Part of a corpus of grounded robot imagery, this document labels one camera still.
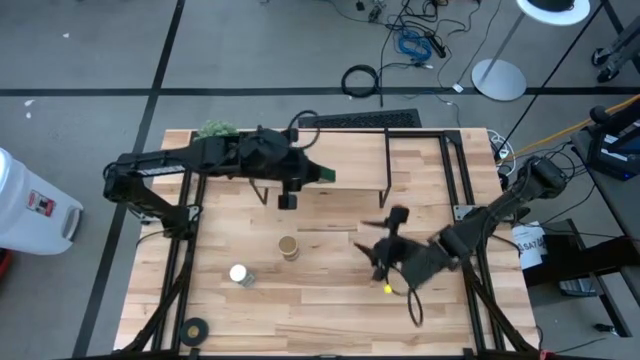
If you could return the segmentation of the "black tape roll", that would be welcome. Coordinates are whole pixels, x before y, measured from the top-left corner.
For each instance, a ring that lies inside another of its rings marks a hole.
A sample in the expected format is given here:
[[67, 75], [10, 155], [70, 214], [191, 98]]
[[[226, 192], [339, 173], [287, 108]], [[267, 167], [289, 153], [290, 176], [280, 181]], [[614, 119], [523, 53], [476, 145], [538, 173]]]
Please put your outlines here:
[[187, 319], [179, 333], [180, 341], [189, 347], [197, 347], [202, 344], [209, 335], [208, 323], [199, 317]]

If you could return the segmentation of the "white plastic bin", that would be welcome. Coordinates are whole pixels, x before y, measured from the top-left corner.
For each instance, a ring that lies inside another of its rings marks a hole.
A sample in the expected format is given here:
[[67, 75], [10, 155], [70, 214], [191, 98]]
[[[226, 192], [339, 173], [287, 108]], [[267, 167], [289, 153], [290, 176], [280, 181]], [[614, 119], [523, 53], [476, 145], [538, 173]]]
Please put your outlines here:
[[0, 248], [61, 254], [73, 245], [83, 210], [0, 147]]

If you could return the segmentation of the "black metal table frame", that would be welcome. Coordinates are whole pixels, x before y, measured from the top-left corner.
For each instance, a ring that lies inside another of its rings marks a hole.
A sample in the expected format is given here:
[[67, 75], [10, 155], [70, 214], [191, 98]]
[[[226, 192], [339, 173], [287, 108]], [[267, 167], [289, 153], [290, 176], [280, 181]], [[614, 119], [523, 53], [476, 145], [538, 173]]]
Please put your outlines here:
[[[500, 194], [491, 149], [481, 129], [388, 131], [391, 189], [383, 208], [375, 194], [301, 192], [294, 211], [277, 207], [278, 187], [244, 179], [157, 178], [153, 189], [171, 203], [196, 202], [203, 212], [194, 244], [143, 229], [134, 258], [115, 347], [129, 345], [157, 308], [164, 280], [186, 256], [193, 259], [187, 294], [169, 308], [149, 342], [180, 350], [182, 319], [209, 325], [204, 355], [459, 355], [465, 349], [508, 346], [460, 272], [443, 271], [418, 300], [424, 323], [410, 319], [413, 305], [385, 294], [371, 279], [368, 259], [353, 245], [372, 245], [395, 205], [410, 210], [402, 233], [423, 240], [451, 223], [457, 204], [487, 203]], [[284, 236], [300, 248], [295, 261], [278, 250]], [[244, 288], [229, 277], [235, 264], [255, 276]]]

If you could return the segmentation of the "white outlet strip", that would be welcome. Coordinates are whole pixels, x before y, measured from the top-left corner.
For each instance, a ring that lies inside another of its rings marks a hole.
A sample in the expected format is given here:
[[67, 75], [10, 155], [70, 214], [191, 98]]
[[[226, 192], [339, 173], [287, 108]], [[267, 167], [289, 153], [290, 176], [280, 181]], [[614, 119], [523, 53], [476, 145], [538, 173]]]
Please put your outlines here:
[[512, 154], [513, 148], [505, 137], [492, 129], [488, 129], [487, 133], [494, 157], [497, 160], [503, 160]]

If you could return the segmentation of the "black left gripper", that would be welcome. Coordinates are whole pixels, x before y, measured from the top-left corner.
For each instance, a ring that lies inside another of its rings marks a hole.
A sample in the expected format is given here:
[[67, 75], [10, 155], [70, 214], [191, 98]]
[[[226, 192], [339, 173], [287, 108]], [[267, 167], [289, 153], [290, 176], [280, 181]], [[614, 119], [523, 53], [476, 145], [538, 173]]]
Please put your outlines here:
[[279, 210], [295, 210], [302, 185], [323, 183], [318, 174], [323, 166], [308, 159], [299, 148], [291, 146], [298, 140], [297, 129], [276, 131], [258, 127], [241, 146], [241, 176], [249, 179], [272, 180], [282, 183], [278, 196]]

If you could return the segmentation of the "white labelled bucket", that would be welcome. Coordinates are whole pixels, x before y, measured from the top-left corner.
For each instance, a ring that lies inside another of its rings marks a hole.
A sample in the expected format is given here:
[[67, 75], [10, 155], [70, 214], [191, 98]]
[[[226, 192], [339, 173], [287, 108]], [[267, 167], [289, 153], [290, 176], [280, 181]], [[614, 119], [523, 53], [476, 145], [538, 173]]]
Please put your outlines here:
[[519, 259], [523, 270], [543, 262], [542, 256], [547, 254], [545, 231], [538, 221], [515, 226], [512, 235], [521, 252]]

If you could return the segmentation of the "black power strip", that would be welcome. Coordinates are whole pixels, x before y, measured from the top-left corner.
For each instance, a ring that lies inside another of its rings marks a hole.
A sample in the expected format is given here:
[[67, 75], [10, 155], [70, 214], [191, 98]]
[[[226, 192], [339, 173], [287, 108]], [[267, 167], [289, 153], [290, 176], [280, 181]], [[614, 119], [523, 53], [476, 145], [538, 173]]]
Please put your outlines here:
[[433, 51], [437, 54], [437, 56], [441, 59], [446, 57], [446, 49], [441, 38], [434, 32], [426, 32], [426, 39], [429, 41]]

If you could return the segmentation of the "black wheeled stand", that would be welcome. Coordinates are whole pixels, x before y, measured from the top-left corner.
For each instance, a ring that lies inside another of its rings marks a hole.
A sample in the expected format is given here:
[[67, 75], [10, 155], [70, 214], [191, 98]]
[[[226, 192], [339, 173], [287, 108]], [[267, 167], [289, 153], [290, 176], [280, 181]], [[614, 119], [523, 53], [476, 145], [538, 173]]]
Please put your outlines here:
[[622, 67], [640, 55], [640, 15], [627, 26], [608, 46], [597, 48], [591, 55], [591, 63], [598, 68], [598, 83], [616, 78]]

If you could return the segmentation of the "tan lid brown jar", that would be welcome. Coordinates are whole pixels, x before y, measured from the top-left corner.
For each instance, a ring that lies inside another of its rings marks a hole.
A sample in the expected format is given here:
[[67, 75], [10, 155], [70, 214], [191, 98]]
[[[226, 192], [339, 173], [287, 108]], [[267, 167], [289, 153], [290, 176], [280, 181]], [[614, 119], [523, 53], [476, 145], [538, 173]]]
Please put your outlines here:
[[278, 241], [278, 250], [287, 261], [295, 261], [300, 254], [299, 243], [292, 236], [282, 237]]

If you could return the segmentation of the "white lid seasoning jar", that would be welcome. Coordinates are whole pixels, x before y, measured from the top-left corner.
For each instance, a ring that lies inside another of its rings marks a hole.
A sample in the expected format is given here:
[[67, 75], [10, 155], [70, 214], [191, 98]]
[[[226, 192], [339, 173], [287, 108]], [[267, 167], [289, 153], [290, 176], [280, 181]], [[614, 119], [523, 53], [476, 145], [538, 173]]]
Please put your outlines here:
[[229, 269], [229, 277], [236, 284], [248, 288], [255, 283], [254, 274], [244, 265], [235, 264]]

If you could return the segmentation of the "black device with blue light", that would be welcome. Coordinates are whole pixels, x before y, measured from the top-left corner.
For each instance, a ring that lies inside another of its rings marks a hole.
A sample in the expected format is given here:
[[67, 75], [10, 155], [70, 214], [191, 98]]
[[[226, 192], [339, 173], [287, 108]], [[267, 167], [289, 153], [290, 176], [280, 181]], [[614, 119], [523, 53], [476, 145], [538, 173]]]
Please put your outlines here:
[[640, 97], [612, 113], [594, 107], [590, 117], [587, 166], [621, 181], [640, 175]]

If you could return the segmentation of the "grey side table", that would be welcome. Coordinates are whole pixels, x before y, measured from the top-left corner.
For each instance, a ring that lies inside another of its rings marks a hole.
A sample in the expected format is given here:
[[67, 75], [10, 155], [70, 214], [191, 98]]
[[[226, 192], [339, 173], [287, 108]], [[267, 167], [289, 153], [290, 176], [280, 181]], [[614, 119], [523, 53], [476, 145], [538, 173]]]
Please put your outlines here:
[[620, 272], [633, 298], [640, 306], [640, 173], [623, 180], [602, 173], [589, 164], [594, 144], [591, 134], [581, 130], [571, 136], [575, 152], [603, 197], [623, 235], [587, 249], [597, 274]]

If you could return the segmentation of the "artificial green plant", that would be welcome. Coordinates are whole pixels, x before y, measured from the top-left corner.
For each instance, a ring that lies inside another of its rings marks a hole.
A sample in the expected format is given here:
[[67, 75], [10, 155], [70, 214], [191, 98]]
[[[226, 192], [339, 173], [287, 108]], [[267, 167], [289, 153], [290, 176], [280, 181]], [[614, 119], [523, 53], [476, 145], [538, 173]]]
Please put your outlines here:
[[234, 136], [238, 133], [238, 129], [225, 121], [208, 120], [197, 132], [197, 139], [212, 136]]

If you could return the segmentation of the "wooden shelf with black legs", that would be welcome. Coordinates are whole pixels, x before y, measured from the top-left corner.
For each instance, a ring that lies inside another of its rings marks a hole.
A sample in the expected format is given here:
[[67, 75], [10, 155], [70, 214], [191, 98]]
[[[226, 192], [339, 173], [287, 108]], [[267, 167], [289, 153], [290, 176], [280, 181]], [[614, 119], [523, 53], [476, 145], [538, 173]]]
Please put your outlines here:
[[383, 208], [391, 189], [390, 135], [384, 129], [322, 129], [305, 154], [335, 171], [332, 183], [304, 185], [311, 191], [375, 194]]

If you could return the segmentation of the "floor lamp with grey base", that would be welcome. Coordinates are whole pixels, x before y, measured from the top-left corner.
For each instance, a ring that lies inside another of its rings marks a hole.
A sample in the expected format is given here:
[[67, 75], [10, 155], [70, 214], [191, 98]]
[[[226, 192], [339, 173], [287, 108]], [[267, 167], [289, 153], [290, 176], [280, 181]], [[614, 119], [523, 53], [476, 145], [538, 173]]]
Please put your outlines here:
[[583, 21], [591, 11], [590, 0], [515, 0], [515, 3], [519, 15], [498, 50], [491, 58], [479, 61], [471, 73], [474, 87], [483, 96], [501, 102], [522, 97], [527, 88], [520, 68], [502, 59], [502, 53], [524, 18], [553, 27], [568, 27]]

